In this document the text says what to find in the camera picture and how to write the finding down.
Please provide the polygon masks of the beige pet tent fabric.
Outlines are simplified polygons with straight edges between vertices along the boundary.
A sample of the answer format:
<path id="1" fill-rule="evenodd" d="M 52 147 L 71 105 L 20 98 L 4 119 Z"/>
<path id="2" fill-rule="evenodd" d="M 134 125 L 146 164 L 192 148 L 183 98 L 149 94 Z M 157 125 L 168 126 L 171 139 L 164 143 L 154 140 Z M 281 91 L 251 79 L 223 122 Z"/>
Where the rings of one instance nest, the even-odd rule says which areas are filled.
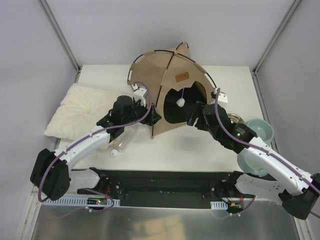
<path id="1" fill-rule="evenodd" d="M 150 80 L 146 83 L 137 82 L 149 88 L 154 104 L 160 84 Z M 176 102 L 181 97 L 183 89 L 185 104 L 183 107 L 178 107 Z M 173 74 L 170 73 L 162 82 L 162 90 L 156 108 L 160 111 L 161 120 L 152 127 L 151 136 L 154 138 L 157 135 L 184 126 L 187 122 L 187 114 L 192 111 L 194 104 L 197 101 L 209 104 L 212 101 L 211 93 L 214 91 L 215 88 L 204 78 L 199 81 L 189 79 L 176 82 Z"/>

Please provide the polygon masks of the white fluffy cushion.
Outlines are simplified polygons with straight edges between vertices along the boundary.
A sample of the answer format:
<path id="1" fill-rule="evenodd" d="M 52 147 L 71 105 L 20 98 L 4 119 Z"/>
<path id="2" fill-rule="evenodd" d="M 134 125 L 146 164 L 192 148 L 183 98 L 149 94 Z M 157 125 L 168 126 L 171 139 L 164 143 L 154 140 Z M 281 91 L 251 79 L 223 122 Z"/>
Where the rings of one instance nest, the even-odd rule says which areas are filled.
<path id="1" fill-rule="evenodd" d="M 99 89 L 74 83 L 47 125 L 44 135 L 76 140 L 89 132 L 104 117 L 119 96 L 131 93 Z"/>

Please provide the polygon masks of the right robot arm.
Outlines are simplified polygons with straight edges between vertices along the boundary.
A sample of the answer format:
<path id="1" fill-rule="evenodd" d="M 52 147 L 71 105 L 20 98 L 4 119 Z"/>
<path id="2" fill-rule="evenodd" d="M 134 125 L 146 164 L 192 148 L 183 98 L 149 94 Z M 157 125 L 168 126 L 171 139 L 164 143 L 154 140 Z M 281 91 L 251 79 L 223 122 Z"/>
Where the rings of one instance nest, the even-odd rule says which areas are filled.
<path id="1" fill-rule="evenodd" d="M 226 110 L 196 102 L 186 117 L 187 125 L 207 131 L 226 149 L 262 168 L 271 180 L 247 170 L 234 171 L 225 184 L 230 197 L 249 194 L 273 201 L 292 216 L 306 220 L 320 196 L 320 175 L 304 171 L 271 149 L 251 128 L 232 123 Z"/>

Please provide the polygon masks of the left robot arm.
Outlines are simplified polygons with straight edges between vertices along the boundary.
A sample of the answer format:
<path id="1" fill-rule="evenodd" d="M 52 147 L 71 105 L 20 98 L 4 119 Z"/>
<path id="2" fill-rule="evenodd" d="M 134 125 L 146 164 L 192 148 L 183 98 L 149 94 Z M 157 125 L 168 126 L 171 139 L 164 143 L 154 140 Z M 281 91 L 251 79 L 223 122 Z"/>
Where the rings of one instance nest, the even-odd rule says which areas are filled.
<path id="1" fill-rule="evenodd" d="M 96 149 L 122 135 L 126 127 L 137 123 L 153 126 L 161 118 L 153 104 L 146 106 L 142 100 L 119 96 L 107 115 L 85 136 L 66 147 L 39 152 L 30 176 L 30 181 L 38 187 L 39 201 L 44 202 L 42 195 L 58 200 L 68 191 L 96 195 L 105 192 L 107 177 L 103 172 L 95 167 L 76 171 L 73 168 Z"/>

